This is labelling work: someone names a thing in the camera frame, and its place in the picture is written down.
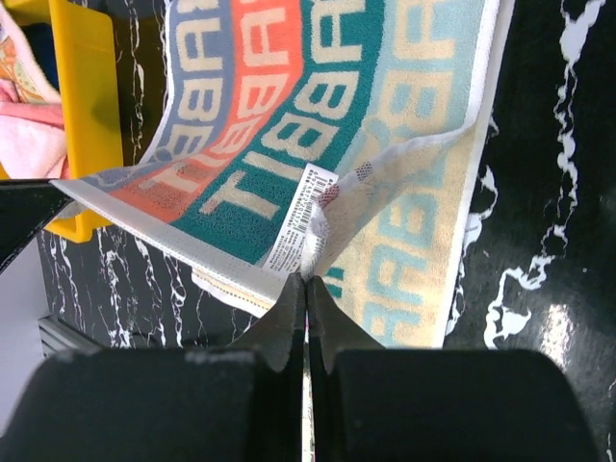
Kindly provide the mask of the multicolour rabbit letter towel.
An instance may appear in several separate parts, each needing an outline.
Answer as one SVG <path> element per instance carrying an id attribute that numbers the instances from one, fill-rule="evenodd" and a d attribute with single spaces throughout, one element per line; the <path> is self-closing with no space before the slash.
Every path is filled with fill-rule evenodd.
<path id="1" fill-rule="evenodd" d="M 133 167 L 57 187 L 264 315 L 295 271 L 387 347 L 444 341 L 510 1 L 173 1 Z"/>

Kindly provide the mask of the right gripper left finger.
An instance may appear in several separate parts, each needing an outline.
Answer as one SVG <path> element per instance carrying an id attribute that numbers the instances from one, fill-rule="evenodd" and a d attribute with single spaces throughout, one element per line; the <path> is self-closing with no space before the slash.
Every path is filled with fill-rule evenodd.
<path id="1" fill-rule="evenodd" d="M 266 314 L 229 345 L 258 352 L 274 372 L 301 364 L 305 334 L 305 284 L 292 273 Z"/>

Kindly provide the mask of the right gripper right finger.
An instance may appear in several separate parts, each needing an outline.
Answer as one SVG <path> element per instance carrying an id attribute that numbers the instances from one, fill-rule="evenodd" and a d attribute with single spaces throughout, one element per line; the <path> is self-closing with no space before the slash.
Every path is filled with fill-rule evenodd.
<path id="1" fill-rule="evenodd" d="M 340 351 L 384 348 L 336 304 L 321 277 L 307 282 L 306 302 L 311 355 L 326 373 L 333 372 Z"/>

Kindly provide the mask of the pink white towel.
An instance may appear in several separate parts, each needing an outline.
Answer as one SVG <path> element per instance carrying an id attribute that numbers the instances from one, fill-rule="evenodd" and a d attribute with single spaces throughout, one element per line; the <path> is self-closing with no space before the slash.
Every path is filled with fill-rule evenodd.
<path id="1" fill-rule="evenodd" d="M 11 179 L 66 177 L 62 106 L 2 101 L 1 166 Z"/>

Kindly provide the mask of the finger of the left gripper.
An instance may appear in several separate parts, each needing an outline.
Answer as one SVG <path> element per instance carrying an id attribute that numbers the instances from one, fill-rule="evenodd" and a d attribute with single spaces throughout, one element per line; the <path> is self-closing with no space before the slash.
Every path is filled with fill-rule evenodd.
<path id="1" fill-rule="evenodd" d="M 49 180 L 2 180 L 0 257 L 4 271 L 39 231 L 73 200 Z"/>

